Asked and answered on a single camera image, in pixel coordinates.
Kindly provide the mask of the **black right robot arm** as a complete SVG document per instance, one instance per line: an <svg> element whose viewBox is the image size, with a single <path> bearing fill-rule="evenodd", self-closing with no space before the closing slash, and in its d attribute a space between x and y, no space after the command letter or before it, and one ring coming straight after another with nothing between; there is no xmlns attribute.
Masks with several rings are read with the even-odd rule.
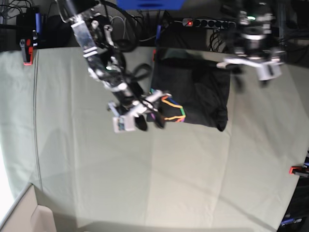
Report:
<svg viewBox="0 0 309 232"><path fill-rule="evenodd" d="M61 19L70 23L75 39L82 48L89 75L101 82L118 100L110 101L107 106L108 111L113 113L114 132L147 131L145 115L152 117L157 128L163 129L165 119L159 103L170 94L161 90L147 93L139 85L139 81L152 74L149 64L142 63L131 72L126 69L124 53L133 51L139 39L135 38L133 42L113 40L107 8L122 13L136 35L132 16L106 0L58 0L56 3Z"/></svg>

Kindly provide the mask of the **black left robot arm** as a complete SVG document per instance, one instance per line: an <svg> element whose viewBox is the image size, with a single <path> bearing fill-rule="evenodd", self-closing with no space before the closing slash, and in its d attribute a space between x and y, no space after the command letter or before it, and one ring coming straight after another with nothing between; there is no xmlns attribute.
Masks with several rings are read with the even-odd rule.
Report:
<svg viewBox="0 0 309 232"><path fill-rule="evenodd" d="M227 31L225 44L231 53L217 67L230 70L238 92L244 90L243 67L256 71L261 87L281 76L283 64L279 43L272 34L275 16L267 0L235 0L236 26Z"/></svg>

